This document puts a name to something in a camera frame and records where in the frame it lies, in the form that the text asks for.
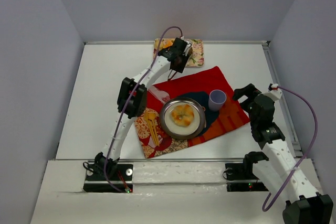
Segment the orange topped bread bun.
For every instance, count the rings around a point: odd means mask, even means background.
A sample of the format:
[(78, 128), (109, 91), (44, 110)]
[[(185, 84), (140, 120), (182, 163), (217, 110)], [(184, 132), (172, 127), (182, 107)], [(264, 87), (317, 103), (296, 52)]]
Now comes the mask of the orange topped bread bun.
[(163, 39), (160, 43), (160, 48), (159, 50), (162, 50), (163, 48), (168, 48), (172, 46), (174, 43), (174, 39)]

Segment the ring shaped twisted bread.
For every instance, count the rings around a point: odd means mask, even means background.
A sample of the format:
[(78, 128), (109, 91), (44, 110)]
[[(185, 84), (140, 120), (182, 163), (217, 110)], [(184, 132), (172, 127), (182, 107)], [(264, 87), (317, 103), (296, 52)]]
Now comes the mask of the ring shaped twisted bread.
[(194, 110), (188, 104), (177, 105), (172, 110), (171, 117), (176, 125), (187, 127), (194, 121)]

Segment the metal tongs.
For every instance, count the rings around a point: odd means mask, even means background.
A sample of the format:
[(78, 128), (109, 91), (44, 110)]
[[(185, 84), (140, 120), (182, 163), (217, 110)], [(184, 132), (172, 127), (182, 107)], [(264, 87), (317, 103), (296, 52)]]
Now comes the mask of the metal tongs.
[(173, 79), (173, 77), (176, 75), (176, 73), (177, 73), (177, 71), (171, 70), (170, 73), (169, 73), (169, 75), (168, 75), (167, 80), (171, 81)]

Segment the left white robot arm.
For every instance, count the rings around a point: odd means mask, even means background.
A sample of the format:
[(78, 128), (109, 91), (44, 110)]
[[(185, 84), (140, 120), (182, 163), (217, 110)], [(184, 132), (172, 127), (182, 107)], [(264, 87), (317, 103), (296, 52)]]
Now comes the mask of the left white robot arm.
[(146, 108), (148, 88), (164, 73), (173, 70), (182, 73), (191, 55), (192, 43), (175, 38), (167, 48), (157, 49), (151, 65), (133, 78), (124, 78), (117, 98), (117, 121), (111, 137), (94, 159), (93, 170), (106, 181), (117, 171), (117, 163), (130, 126)]

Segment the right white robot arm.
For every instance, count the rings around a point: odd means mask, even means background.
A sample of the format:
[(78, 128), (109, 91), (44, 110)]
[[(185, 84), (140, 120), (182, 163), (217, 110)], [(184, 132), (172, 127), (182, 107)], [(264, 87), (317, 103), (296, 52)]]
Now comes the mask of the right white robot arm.
[(261, 149), (245, 156), (244, 172), (257, 177), (268, 189), (262, 205), (264, 212), (280, 199), (285, 204), (284, 223), (330, 223), (331, 197), (321, 194), (309, 181), (299, 167), (305, 156), (294, 159), (284, 134), (274, 122), (275, 102), (283, 90), (278, 84), (271, 84), (266, 93), (253, 84), (234, 90), (234, 101), (246, 97), (240, 107), (248, 113), (252, 137)]

